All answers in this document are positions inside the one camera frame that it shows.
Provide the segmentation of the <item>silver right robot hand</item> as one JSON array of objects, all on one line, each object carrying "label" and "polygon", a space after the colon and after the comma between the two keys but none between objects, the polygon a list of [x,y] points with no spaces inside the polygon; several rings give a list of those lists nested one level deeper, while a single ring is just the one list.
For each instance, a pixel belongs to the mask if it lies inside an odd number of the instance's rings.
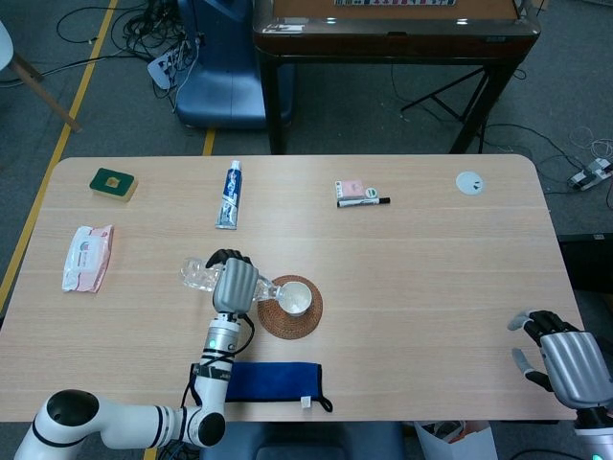
[{"label": "silver right robot hand", "polygon": [[612,404],[612,375],[591,333],[548,310],[518,313],[511,331],[524,331],[537,345],[546,371],[539,373],[520,349],[511,351],[523,376],[555,394],[564,406],[579,410]]}]

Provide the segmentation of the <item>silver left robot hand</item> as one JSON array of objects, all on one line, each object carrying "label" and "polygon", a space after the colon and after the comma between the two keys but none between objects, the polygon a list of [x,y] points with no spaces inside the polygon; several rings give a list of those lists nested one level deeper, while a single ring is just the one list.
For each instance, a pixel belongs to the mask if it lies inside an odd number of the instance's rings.
[{"label": "silver left robot hand", "polygon": [[253,303],[259,271],[249,257],[236,249],[218,249],[206,263],[207,268],[214,265],[222,265],[213,294],[216,312],[247,313]]}]

